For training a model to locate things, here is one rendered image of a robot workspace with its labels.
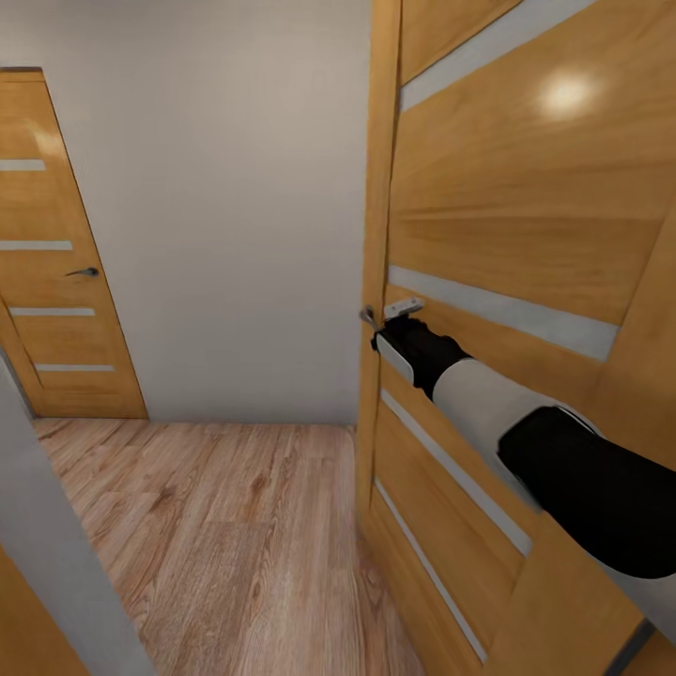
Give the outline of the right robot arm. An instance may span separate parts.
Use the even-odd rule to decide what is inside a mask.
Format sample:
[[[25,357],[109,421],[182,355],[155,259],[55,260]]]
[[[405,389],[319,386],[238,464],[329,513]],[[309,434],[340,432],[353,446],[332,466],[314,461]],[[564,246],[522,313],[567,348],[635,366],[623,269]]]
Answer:
[[[416,313],[422,298],[384,308]],[[370,340],[424,389],[530,509],[549,512],[676,646],[676,472],[609,442],[585,416],[473,360],[417,319]]]

